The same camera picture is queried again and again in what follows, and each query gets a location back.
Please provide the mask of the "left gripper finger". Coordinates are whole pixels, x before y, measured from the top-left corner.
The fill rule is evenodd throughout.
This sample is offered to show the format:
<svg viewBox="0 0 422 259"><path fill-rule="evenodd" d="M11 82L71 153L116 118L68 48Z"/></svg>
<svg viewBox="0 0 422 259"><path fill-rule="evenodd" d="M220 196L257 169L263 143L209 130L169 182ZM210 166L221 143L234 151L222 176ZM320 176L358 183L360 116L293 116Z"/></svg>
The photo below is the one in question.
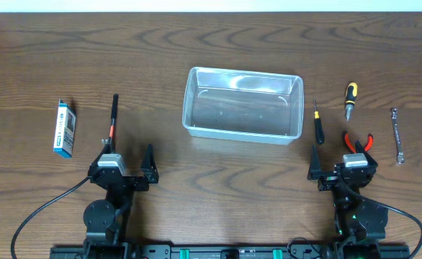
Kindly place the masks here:
<svg viewBox="0 0 422 259"><path fill-rule="evenodd" d="M142 170L143 175L147 178L149 183L158 183L159 174L154 159L152 144L149 144L147 147L140 169Z"/></svg>
<svg viewBox="0 0 422 259"><path fill-rule="evenodd" d="M111 153L112 153L111 145L110 144L106 144L102 148L102 151L100 152L100 154L96 157L96 162L98 162L103 155L111 154Z"/></svg>

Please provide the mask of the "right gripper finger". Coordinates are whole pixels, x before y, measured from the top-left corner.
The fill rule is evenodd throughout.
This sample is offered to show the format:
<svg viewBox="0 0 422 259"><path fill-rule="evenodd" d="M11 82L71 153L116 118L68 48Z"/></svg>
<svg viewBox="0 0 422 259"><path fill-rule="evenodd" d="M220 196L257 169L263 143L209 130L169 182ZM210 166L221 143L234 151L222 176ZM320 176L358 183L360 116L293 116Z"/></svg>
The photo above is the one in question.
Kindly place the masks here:
<svg viewBox="0 0 422 259"><path fill-rule="evenodd" d="M355 141L355 151L356 153L361 153L362 155L364 155L364 157L367 159L368 165L377 164L377 162L369 155L369 153L365 150L365 148L358 140Z"/></svg>
<svg viewBox="0 0 422 259"><path fill-rule="evenodd" d="M318 151L316 146L313 145L312 153L310 157L310 165L307 173L308 180L317 180L322 175L322 170L320 166L320 159L318 157Z"/></svg>

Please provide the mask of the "red handled pliers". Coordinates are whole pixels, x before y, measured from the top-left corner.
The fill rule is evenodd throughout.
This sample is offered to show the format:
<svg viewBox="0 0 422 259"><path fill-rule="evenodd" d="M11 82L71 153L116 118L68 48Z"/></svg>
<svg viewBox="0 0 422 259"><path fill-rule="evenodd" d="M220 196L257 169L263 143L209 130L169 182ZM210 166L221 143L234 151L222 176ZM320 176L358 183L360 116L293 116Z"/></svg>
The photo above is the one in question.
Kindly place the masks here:
<svg viewBox="0 0 422 259"><path fill-rule="evenodd" d="M356 153L356 146L352 144L352 141L349 137L349 133L347 131L343 132L343 141L351 153ZM372 148L373 144L374 144L374 136L372 134L368 134L367 143L363 147L363 150L368 152Z"/></svg>

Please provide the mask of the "small black orange hammer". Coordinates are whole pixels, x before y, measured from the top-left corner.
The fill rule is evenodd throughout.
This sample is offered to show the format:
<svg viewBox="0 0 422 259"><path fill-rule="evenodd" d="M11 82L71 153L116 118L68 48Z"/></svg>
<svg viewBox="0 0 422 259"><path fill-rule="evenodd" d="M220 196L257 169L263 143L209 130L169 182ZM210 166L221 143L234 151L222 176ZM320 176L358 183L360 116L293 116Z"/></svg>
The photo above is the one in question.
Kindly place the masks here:
<svg viewBox="0 0 422 259"><path fill-rule="evenodd" d="M106 140L104 140L103 151L106 154L115 153L115 127L116 127L116 121L117 121L118 99L119 99L119 95L114 94L113 99L112 99L109 137Z"/></svg>

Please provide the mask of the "thin black yellow screwdriver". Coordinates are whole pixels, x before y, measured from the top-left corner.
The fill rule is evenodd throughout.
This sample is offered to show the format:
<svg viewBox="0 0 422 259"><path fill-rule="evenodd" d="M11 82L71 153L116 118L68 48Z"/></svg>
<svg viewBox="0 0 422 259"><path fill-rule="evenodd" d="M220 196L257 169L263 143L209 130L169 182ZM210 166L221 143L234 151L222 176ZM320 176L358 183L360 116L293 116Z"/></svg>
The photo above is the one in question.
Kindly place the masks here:
<svg viewBox="0 0 422 259"><path fill-rule="evenodd" d="M313 98L314 105L314 124L315 124L315 140L319 145L325 142L325 135L323 132L323 126L320 118L320 113L317 108L316 99Z"/></svg>

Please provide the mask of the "silver wrench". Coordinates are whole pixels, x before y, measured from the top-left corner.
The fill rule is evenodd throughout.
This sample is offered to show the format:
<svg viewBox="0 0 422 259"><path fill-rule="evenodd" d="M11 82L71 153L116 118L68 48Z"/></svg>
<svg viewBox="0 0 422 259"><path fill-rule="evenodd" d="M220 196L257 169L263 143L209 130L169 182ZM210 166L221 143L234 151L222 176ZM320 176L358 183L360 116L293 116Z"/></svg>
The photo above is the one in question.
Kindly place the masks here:
<svg viewBox="0 0 422 259"><path fill-rule="evenodd" d="M392 120L392 128L395 136L395 143L397 147L397 163L403 164L405 162L403 147L400 139L400 133L398 129L398 110L396 108L391 108L391 120Z"/></svg>

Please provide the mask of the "blue white screwdriver box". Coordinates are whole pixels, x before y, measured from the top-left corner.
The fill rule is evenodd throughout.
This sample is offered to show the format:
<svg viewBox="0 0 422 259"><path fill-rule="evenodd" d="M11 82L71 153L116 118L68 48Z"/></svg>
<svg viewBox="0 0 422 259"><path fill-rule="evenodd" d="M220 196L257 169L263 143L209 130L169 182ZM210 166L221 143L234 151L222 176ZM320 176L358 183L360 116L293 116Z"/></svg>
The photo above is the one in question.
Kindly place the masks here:
<svg viewBox="0 0 422 259"><path fill-rule="evenodd" d="M63 158L71 158L76 128L76 114L62 99L58 102L53 151Z"/></svg>

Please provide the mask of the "stubby yellow black screwdriver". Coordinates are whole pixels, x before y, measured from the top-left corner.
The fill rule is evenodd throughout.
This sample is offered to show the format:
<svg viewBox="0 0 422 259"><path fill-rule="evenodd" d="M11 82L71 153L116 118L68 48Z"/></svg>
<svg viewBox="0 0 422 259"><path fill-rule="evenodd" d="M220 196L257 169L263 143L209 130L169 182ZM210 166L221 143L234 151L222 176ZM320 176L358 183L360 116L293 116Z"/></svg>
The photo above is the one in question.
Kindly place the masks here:
<svg viewBox="0 0 422 259"><path fill-rule="evenodd" d="M355 107L355 101L358 94L358 84L355 82L351 82L346 87L345 93L345 118L348 122L351 119L352 112Z"/></svg>

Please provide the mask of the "clear plastic container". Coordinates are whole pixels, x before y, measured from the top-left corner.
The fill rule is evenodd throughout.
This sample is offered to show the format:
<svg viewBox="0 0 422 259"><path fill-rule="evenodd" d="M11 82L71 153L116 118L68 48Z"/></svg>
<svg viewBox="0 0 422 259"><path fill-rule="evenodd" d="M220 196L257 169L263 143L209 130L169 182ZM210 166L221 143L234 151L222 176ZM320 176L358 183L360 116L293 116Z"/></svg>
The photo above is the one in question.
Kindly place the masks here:
<svg viewBox="0 0 422 259"><path fill-rule="evenodd" d="M193 137L288 145L302 134L300 76L193 67L182 124Z"/></svg>

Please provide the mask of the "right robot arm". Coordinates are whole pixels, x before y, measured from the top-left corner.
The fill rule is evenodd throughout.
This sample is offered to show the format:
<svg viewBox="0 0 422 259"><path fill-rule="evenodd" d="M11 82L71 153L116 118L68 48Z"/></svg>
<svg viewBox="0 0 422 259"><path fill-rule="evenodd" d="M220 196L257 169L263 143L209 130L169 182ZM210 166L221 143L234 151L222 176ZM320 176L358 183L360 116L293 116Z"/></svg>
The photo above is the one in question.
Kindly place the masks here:
<svg viewBox="0 0 422 259"><path fill-rule="evenodd" d="M313 146L307 178L318 182L319 191L333 197L334 226L338 239L317 251L320 258L381 258L379 241L386 236L389 209L360 194L377 172L377 162L356 143L356 152L345 154L331 171L321 168Z"/></svg>

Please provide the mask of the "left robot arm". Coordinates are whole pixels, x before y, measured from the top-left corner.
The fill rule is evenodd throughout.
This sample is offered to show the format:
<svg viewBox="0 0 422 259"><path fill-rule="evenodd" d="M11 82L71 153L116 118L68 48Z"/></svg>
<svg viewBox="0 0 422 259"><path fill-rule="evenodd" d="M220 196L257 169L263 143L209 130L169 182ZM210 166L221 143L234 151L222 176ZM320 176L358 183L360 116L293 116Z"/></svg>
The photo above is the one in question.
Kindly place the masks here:
<svg viewBox="0 0 422 259"><path fill-rule="evenodd" d="M106 144L89 166L89 181L107 193L84 211L83 258L137 258L136 248L125 240L125 233L134 193L148 191L149 185L159 180L152 145L147 147L140 170L140 176L131 176L112 144Z"/></svg>

